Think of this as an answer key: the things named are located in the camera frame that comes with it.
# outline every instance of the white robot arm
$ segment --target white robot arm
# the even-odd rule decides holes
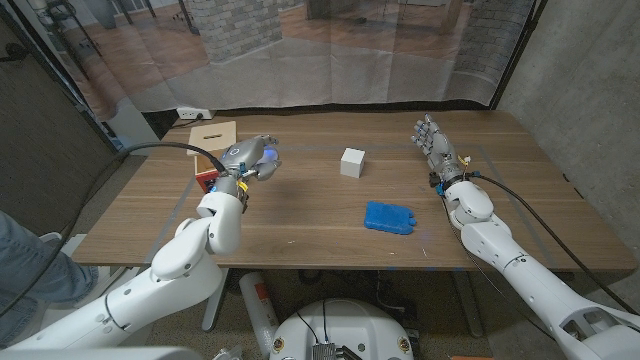
[[[222,272],[210,254],[229,255],[239,247],[244,181],[273,175],[280,165],[270,146],[276,143],[258,136],[229,148],[221,159],[227,171],[198,205],[202,218],[180,224],[149,269],[5,351],[114,346],[147,324],[211,296]]]
[[[493,266],[538,315],[569,359],[637,359],[640,317],[587,300],[522,249],[493,213],[488,195],[468,181],[453,146],[431,120],[418,121],[412,140],[440,177],[449,217],[469,253]]]

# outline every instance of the red object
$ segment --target red object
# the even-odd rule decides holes
[[[209,192],[207,190],[207,185],[213,182],[213,180],[215,180],[218,177],[218,175],[219,175],[218,170],[205,171],[205,172],[196,174],[196,181],[198,181],[198,184],[200,184],[200,187],[202,188],[202,191],[204,191],[205,194]]]
[[[260,301],[266,300],[269,298],[269,293],[267,292],[267,285],[264,283],[256,284],[256,293],[258,293],[258,299]]]

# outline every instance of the jeans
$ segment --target jeans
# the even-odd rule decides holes
[[[0,309],[28,285],[53,250],[0,211]],[[81,300],[97,279],[97,268],[80,266],[59,253],[27,295],[0,318],[0,347],[7,346],[24,330],[36,312],[37,300],[56,303]]]

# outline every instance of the wooden box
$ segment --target wooden box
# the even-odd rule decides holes
[[[235,121],[196,126],[191,128],[189,145],[202,148],[220,159],[225,150],[237,142],[237,137]],[[196,181],[200,184],[202,190],[207,193],[209,191],[208,187],[218,177],[218,171],[206,156],[191,150],[187,150],[187,155],[193,156]]]

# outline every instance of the white tube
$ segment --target white tube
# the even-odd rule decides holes
[[[253,332],[260,345],[260,353],[263,359],[267,359],[279,323],[262,275],[253,272],[243,276],[240,279],[240,291],[247,306]]]

